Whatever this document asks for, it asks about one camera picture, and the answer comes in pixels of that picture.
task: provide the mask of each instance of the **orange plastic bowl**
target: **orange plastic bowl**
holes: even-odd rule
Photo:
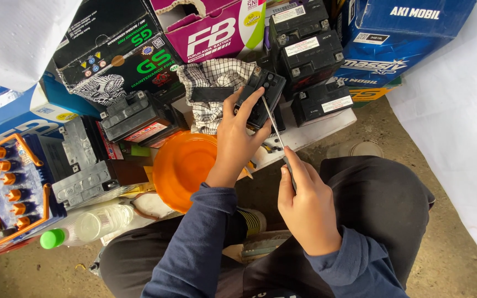
[[[216,160],[216,138],[181,132],[169,139],[154,159],[152,179],[157,194],[172,209],[187,213]]]

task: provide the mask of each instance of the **right hand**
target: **right hand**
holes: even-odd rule
[[[292,167],[297,193],[286,165],[281,168],[278,208],[288,229],[310,256],[322,256],[341,247],[336,227],[332,189],[313,166],[302,162],[288,146],[285,155]]]

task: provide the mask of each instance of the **checkered cloth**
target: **checkered cloth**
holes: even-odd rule
[[[211,59],[202,63],[182,65],[176,71],[180,82],[185,85],[187,104],[192,105],[194,125],[198,132],[215,135],[222,120],[222,103],[189,102],[194,87],[234,87],[235,91],[246,85],[255,68],[255,63],[237,59]]]

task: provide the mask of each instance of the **screwdriver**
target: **screwdriver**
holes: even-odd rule
[[[274,126],[275,133],[277,134],[277,138],[279,138],[279,141],[281,142],[281,146],[284,148],[285,144],[283,143],[281,139],[281,135],[279,134],[279,130],[277,130],[277,124],[275,124],[274,117],[272,116],[270,112],[270,108],[268,107],[268,104],[266,103],[266,98],[264,98],[264,95],[261,96],[262,102],[264,102],[264,106],[266,107],[266,111],[268,112],[268,116],[270,117],[270,120],[272,121],[272,125]],[[294,187],[294,192],[296,193],[297,191],[297,186],[296,182],[294,180],[294,175],[292,173],[292,167],[290,166],[290,162],[288,162],[288,158],[286,156],[282,157],[282,160],[285,162],[286,166],[288,167],[288,171],[290,172],[290,176],[292,177],[292,187]]]

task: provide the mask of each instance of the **fb logo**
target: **fb logo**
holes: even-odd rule
[[[189,45],[187,46],[187,56],[194,54],[195,46],[203,42],[209,41],[207,48],[210,48],[214,46],[215,44],[230,38],[235,33],[235,23],[236,23],[236,20],[230,17],[226,20],[223,20],[222,22],[218,24],[214,24],[212,27],[203,29],[202,31],[199,31],[189,36],[189,40],[188,40]],[[211,35],[197,40],[197,37],[209,31],[211,31]],[[223,33],[226,33],[226,35],[217,39],[217,37],[222,35]]]

